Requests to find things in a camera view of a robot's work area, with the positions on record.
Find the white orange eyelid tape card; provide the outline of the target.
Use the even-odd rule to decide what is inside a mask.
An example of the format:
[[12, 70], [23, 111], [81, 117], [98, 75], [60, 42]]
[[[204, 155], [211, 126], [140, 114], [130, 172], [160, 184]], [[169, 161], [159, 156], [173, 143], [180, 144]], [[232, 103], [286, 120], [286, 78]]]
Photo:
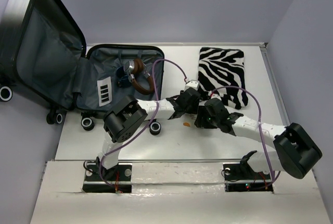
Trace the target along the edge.
[[197, 119], [197, 115], [196, 114], [184, 114], [182, 116], [182, 121], [183, 121], [183, 125], [186, 126], [186, 127], [191, 127], [191, 128], [196, 128], [196, 125], [195, 125], [195, 121]]

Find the zebra print plush cloth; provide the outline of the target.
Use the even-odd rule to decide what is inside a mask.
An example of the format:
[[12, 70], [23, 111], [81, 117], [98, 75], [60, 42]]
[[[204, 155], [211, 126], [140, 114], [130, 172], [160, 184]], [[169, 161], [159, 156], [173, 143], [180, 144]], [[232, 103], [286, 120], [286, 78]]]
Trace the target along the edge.
[[240, 49], [202, 47], [198, 61], [198, 91], [207, 100], [211, 91], [229, 107], [240, 110], [248, 105], [245, 89], [245, 55]]

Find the brown silver headphones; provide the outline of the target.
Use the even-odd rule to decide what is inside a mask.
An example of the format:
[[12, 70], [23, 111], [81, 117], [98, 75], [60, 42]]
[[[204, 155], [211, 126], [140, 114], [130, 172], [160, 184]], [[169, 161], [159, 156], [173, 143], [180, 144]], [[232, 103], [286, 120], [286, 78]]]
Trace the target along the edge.
[[130, 84], [142, 95], [150, 95], [155, 91], [151, 74], [146, 65], [139, 58], [127, 61], [124, 72], [128, 76]]

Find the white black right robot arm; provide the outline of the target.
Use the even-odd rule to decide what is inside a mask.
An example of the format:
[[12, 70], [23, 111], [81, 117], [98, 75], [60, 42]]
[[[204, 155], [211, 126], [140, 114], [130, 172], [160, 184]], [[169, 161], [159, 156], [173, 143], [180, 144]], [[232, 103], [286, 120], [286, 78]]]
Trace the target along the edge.
[[250, 151], [239, 162], [238, 171], [245, 178], [262, 172], [286, 172], [293, 178], [302, 179], [323, 156], [300, 124], [261, 123], [242, 113], [230, 113], [218, 98], [199, 105], [195, 126], [219, 129], [225, 134], [261, 143], [262, 152]]

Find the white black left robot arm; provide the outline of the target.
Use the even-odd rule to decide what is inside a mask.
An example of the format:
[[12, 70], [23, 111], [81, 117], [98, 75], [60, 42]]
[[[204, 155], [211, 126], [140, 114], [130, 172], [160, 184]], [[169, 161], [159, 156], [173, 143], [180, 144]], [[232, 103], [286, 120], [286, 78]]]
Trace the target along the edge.
[[176, 97], [145, 101], [125, 96], [104, 117], [105, 138], [96, 159], [97, 173], [102, 181], [111, 179], [118, 164], [119, 152], [134, 141], [154, 120], [173, 120], [197, 108], [200, 93], [194, 88]]

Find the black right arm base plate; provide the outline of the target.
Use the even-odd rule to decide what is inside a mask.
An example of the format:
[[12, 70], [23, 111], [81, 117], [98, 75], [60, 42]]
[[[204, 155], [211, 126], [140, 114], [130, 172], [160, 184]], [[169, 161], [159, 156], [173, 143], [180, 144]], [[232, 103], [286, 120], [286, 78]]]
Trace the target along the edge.
[[239, 163], [223, 164], [221, 175], [226, 192], [274, 192], [270, 175], [242, 170]]

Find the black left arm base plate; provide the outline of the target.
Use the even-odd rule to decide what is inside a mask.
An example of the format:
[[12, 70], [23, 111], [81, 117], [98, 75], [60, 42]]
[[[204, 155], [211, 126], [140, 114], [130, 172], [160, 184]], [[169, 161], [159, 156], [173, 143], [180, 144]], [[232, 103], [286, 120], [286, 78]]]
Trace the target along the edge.
[[102, 168], [102, 177], [99, 175], [99, 166], [93, 161], [83, 163], [85, 176], [82, 191], [85, 193], [131, 193], [132, 192], [132, 164], [120, 163], [110, 170]]

